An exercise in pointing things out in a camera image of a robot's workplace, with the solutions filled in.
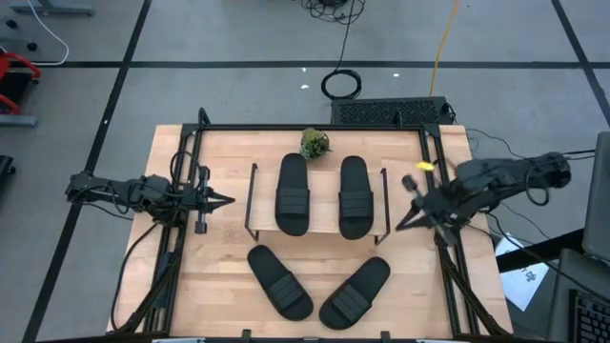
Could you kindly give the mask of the grey desk foot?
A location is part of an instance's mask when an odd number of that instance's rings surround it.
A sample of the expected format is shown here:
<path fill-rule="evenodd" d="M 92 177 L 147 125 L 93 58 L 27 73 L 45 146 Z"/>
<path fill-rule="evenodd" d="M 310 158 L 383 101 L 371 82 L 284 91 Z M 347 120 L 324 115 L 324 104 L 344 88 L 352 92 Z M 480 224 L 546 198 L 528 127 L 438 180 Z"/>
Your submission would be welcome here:
<path fill-rule="evenodd" d="M 10 8 L 16 13 L 38 15 L 95 15 L 95 9 L 86 0 L 11 0 Z"/>

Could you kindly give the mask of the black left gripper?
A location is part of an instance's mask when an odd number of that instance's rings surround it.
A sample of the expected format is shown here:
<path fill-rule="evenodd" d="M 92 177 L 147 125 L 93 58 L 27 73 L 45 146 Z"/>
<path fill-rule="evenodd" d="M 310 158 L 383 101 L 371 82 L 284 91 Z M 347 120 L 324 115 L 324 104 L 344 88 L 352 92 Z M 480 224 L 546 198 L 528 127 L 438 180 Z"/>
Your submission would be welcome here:
<path fill-rule="evenodd" d="M 183 218 L 186 224 L 189 223 L 190 215 L 196 214 L 194 221 L 195 233 L 206 233 L 207 224 L 205 215 L 208 212 L 209 197 L 220 200 L 210 203 L 210 210 L 215 211 L 223 206 L 233 204 L 233 198 L 223 195 L 211 189 L 208 185 L 210 170 L 208 167 L 200 166 L 196 168 L 196 181 L 185 191 L 183 199 Z"/>

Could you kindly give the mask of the grey metal bar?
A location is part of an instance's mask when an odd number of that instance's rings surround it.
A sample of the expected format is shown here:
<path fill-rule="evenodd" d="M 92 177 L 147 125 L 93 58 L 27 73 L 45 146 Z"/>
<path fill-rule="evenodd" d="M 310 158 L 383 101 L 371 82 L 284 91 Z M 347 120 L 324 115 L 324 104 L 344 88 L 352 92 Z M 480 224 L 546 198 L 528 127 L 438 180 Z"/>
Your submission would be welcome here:
<path fill-rule="evenodd" d="M 0 126 L 28 127 L 34 128 L 37 125 L 35 116 L 23 114 L 0 114 Z"/>

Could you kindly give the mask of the red cart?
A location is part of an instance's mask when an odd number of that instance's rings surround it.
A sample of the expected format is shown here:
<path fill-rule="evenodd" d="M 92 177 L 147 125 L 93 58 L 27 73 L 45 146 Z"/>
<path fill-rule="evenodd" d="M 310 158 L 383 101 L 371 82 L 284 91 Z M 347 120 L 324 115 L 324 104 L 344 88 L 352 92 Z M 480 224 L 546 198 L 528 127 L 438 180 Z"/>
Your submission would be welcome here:
<path fill-rule="evenodd" d="M 41 70 L 13 52 L 0 52 L 0 114 L 20 115 L 20 102 L 30 84 L 37 83 Z"/>

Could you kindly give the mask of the black aluminium table frame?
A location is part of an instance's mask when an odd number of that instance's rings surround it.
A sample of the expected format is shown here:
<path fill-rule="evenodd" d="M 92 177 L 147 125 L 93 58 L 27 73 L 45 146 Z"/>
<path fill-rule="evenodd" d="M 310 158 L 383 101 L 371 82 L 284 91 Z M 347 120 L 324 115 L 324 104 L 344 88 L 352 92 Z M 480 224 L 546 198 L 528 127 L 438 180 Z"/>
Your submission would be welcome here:
<path fill-rule="evenodd" d="M 201 161 L 212 172 L 212 185 L 234 199 L 215 211 L 206 233 L 170 231 L 173 247 L 183 252 L 176 292 L 158 317 L 147 316 L 140 331 L 164 330 L 172 336 L 235 337 L 250 329 L 256 338 L 377 338 L 387 331 L 394 338 L 447 338 L 452 323 L 444 279 L 434 244 L 426 228 L 397 232 L 411 197 L 401 178 L 411 174 L 426 182 L 417 168 L 422 158 L 416 131 L 394 127 L 330 128 L 331 152 L 314 161 L 311 170 L 339 170 L 347 155 L 364 158 L 372 172 L 388 172 L 390 235 L 379 245 L 372 236 L 357 241 L 340 234 L 261 232 L 267 245 L 291 270 L 316 305 L 365 260 L 380 256 L 391 267 L 390 277 L 372 309 L 352 328 L 326 328 L 316 314 L 301 321 L 281 317 L 252 274 L 246 256 L 255 241 L 244 227 L 252 164 L 278 171 L 281 158 L 299 145 L 297 125 L 216 125 L 201 141 Z"/>

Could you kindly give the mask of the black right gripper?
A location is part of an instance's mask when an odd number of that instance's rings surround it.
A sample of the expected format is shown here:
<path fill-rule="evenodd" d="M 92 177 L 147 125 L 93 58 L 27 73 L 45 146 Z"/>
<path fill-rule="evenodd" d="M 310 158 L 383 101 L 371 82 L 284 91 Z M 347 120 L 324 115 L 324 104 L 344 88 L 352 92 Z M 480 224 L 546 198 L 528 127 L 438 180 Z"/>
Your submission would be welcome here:
<path fill-rule="evenodd" d="M 470 221 L 470 214 L 460 209 L 442 188 L 432 188 L 422 194 L 411 175 L 402 178 L 402 185 L 413 199 L 409 211 L 396 224 L 396 230 L 434 229 L 446 245 L 456 245 L 459 231 Z"/>

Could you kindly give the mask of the small potted succulent plant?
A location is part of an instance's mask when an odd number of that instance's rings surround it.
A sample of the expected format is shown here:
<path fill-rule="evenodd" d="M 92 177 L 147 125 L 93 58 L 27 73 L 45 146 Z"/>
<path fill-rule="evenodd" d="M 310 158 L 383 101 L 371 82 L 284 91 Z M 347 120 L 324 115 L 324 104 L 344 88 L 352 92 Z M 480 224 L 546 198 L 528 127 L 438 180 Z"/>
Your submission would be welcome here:
<path fill-rule="evenodd" d="M 330 151 L 330 138 L 324 131 L 307 128 L 302 132 L 299 152 L 305 159 L 316 159 Z"/>

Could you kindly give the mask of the grey laptop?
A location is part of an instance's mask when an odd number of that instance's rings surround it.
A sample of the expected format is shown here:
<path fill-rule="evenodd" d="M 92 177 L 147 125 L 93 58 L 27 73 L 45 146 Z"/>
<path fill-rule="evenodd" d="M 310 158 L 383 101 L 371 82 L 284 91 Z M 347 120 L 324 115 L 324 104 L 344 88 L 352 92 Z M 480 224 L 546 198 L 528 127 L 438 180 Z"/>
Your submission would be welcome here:
<path fill-rule="evenodd" d="M 610 343 L 610 131 L 597 138 L 583 234 L 559 253 L 547 338 Z"/>

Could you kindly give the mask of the black perforated computer case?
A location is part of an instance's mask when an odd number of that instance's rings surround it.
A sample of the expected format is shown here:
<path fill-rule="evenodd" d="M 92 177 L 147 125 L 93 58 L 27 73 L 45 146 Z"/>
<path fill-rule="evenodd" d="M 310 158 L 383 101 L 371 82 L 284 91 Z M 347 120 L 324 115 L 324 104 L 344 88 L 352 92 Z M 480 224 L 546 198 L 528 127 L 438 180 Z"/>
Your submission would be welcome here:
<path fill-rule="evenodd" d="M 343 99 L 332 102 L 336 125 L 404 125 L 454 123 L 454 111 L 444 96 Z"/>

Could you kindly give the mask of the white paper sheet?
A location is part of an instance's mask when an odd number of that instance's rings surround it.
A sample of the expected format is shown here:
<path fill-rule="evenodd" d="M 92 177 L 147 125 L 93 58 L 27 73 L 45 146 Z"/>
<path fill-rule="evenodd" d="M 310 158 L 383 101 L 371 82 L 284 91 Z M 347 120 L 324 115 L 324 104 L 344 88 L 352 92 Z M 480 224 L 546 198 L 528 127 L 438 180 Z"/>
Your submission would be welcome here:
<path fill-rule="evenodd" d="M 523 245 L 510 233 L 502 237 L 495 247 L 496 257 L 523 248 Z M 524 312 L 549 268 L 544 263 L 538 263 L 525 268 L 501 272 L 500 279 L 505 297 L 519 310 Z"/>

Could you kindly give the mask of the black desk bar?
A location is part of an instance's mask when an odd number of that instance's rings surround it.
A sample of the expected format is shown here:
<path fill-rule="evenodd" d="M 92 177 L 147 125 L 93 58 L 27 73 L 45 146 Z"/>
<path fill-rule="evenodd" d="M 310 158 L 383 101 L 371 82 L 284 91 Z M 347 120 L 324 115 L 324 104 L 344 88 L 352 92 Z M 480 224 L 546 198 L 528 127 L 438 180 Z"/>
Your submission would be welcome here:
<path fill-rule="evenodd" d="M 538 263 L 556 260 L 564 249 L 583 252 L 583 234 L 584 229 L 580 229 L 529 247 L 504 252 L 496 258 L 498 271 L 500 273 L 511 272 Z"/>

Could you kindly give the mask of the black rubber slide sandal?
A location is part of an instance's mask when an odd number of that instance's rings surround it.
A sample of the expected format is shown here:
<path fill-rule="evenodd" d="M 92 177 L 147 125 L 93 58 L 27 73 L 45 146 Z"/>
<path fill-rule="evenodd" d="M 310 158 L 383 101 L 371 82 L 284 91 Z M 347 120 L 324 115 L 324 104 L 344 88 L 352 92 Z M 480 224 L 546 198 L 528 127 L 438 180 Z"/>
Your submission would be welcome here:
<path fill-rule="evenodd" d="M 390 274 L 384 259 L 368 259 L 324 301 L 318 312 L 321 323 L 336 331 L 353 327 L 372 308 Z"/>
<path fill-rule="evenodd" d="M 359 156 L 347 156 L 341 163 L 338 203 L 341 235 L 348 240 L 367 235 L 374 223 L 374 193 L 366 163 Z"/>
<path fill-rule="evenodd" d="M 280 164 L 275 192 L 274 218 L 290 236 L 302 236 L 309 229 L 310 190 L 306 159 L 299 153 L 285 155 Z"/>
<path fill-rule="evenodd" d="M 247 261 L 263 292 L 282 317 L 301 321 L 312 314 L 312 298 L 267 246 L 253 247 L 248 252 Z"/>

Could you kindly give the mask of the wooden shelf with black frame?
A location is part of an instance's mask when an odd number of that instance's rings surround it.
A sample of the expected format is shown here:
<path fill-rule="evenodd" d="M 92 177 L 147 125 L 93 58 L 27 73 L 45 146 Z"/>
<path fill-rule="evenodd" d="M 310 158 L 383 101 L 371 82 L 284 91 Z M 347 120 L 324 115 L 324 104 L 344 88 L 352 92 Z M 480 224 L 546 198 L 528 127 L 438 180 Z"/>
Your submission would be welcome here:
<path fill-rule="evenodd" d="M 369 170 L 368 179 L 373 191 L 374 223 L 369 230 L 375 245 L 391 233 L 388 194 L 388 172 Z M 278 171 L 260 169 L 252 164 L 244 227 L 254 241 L 261 232 L 280 232 L 275 221 L 275 190 Z M 340 172 L 308 171 L 310 197 L 310 224 L 307 233 L 339 234 Z"/>

